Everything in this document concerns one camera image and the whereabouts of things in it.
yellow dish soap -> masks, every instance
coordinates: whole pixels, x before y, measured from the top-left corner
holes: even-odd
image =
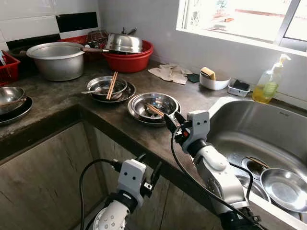
[[[272,69],[262,74],[252,95],[254,101],[269,103],[282,80],[281,71],[285,60],[290,61],[291,59],[286,54],[281,54],[279,62],[275,63]]]

soap dish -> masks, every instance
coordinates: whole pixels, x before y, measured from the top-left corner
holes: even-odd
[[[230,94],[240,97],[245,97],[249,92],[250,92],[250,85],[242,81],[232,79],[228,85],[228,93]]]

red plastic basin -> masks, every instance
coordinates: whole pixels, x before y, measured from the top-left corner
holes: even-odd
[[[102,53],[110,68],[122,73],[134,73],[145,69],[149,57],[153,53],[153,45],[143,40],[144,51],[140,54],[111,54]]]

sink drain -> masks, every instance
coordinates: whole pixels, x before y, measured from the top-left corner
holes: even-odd
[[[249,170],[251,172],[251,174],[253,175],[253,177],[257,180],[260,180],[260,175],[261,173],[266,169],[265,167],[263,167],[262,165],[248,159],[248,158],[244,158],[242,160],[242,167]]]

white rag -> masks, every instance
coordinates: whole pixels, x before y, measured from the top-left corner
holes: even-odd
[[[190,70],[176,64],[160,65],[159,68],[149,69],[148,71],[165,81],[173,81],[183,85],[185,85],[188,80],[187,75],[192,74]]]

